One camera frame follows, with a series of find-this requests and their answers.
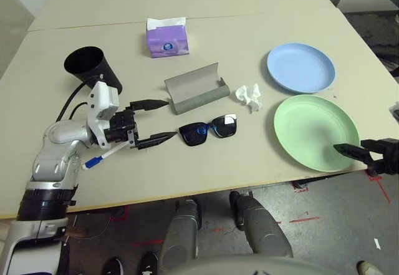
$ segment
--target black sunglasses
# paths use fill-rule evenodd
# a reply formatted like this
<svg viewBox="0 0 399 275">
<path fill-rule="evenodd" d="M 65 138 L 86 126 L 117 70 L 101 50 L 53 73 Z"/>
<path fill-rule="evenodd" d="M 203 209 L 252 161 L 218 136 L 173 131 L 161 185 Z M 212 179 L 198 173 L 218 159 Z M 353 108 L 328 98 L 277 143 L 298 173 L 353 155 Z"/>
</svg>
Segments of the black sunglasses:
<svg viewBox="0 0 399 275">
<path fill-rule="evenodd" d="M 191 123 L 179 128 L 179 132 L 188 146 L 196 146 L 206 141 L 210 127 L 213 128 L 218 137 L 230 137 L 236 133 L 237 116 L 236 114 L 228 114 L 215 118 L 211 123 Z"/>
</svg>

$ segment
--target black cup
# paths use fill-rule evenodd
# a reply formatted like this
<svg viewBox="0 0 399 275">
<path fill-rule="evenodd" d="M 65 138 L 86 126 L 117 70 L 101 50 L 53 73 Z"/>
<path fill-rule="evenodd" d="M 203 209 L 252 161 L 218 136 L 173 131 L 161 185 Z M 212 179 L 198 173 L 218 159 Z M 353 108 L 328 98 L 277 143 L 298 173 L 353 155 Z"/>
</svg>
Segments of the black cup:
<svg viewBox="0 0 399 275">
<path fill-rule="evenodd" d="M 81 81 L 85 81 L 94 75 L 103 75 L 103 81 L 111 87 L 118 89 L 118 94 L 122 92 L 122 85 L 117 76 L 108 65 L 101 49 L 95 46 L 86 46 L 71 53 L 64 61 L 64 68 Z M 93 88 L 97 79 L 87 83 Z"/>
</svg>

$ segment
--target blue plate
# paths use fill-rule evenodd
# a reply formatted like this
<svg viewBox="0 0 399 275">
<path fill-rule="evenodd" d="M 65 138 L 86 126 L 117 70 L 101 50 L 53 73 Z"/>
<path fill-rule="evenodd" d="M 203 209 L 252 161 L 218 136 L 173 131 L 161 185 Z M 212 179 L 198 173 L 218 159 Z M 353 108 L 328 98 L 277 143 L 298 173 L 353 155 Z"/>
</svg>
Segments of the blue plate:
<svg viewBox="0 0 399 275">
<path fill-rule="evenodd" d="M 272 78 L 284 88 L 299 93 L 316 93 L 335 79 L 331 60 L 318 49 L 302 43 L 275 47 L 267 57 Z"/>
</svg>

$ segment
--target green plate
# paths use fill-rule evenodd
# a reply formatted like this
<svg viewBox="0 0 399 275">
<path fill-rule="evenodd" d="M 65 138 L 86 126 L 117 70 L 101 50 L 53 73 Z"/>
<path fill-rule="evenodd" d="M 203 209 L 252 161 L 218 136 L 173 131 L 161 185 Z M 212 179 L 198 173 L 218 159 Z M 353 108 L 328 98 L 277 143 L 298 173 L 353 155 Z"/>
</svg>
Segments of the green plate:
<svg viewBox="0 0 399 275">
<path fill-rule="evenodd" d="M 352 119 L 337 105 L 314 95 L 283 101 L 274 115 L 274 130 L 290 156 L 318 171 L 340 171 L 353 163 L 334 144 L 360 144 Z"/>
</svg>

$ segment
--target shoe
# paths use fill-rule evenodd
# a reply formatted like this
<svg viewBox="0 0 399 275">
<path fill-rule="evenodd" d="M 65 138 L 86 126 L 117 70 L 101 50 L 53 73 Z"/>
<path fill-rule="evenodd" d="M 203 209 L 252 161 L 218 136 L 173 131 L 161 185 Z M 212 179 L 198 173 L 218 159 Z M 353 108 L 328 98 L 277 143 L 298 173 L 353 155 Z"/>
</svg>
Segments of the shoe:
<svg viewBox="0 0 399 275">
<path fill-rule="evenodd" d="M 118 258 L 110 258 L 104 264 L 101 275 L 123 275 L 122 262 Z"/>
<path fill-rule="evenodd" d="M 244 216 L 239 214 L 237 207 L 237 200 L 240 197 L 241 195 L 237 191 L 232 191 L 230 192 L 229 195 L 229 201 L 230 201 L 230 208 L 233 211 L 234 222 L 236 223 L 236 227 L 238 230 L 244 231 Z"/>
<path fill-rule="evenodd" d="M 359 275 L 383 275 L 377 267 L 366 261 L 359 261 L 357 263 L 357 272 Z"/>
<path fill-rule="evenodd" d="M 158 271 L 158 257 L 154 252 L 146 252 L 140 260 L 137 275 L 156 275 Z"/>
</svg>

